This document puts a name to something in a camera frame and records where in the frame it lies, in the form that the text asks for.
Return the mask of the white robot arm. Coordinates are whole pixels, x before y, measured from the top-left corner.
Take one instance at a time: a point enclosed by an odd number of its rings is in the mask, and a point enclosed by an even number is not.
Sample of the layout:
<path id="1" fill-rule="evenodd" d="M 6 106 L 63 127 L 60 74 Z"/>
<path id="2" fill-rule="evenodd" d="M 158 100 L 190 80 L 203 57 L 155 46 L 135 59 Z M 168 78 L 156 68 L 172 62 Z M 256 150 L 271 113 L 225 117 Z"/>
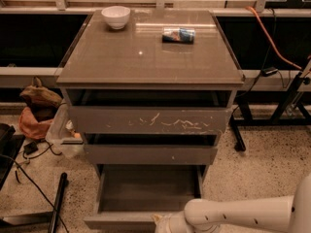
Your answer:
<path id="1" fill-rule="evenodd" d="M 311 175 L 294 196 L 215 202 L 192 199 L 184 209 L 153 215 L 155 233 L 219 233 L 224 224 L 274 233 L 311 233 Z"/>

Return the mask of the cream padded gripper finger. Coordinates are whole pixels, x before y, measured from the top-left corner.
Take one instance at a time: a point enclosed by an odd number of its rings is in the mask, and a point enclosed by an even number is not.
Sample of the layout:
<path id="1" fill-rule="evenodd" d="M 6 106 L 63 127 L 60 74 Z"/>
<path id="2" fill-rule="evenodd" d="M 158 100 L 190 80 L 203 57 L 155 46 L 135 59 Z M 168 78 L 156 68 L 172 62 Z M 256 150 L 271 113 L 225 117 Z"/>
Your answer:
<path id="1" fill-rule="evenodd" d="M 167 216 L 153 215 L 152 219 L 155 223 L 155 233 L 169 233 Z"/>

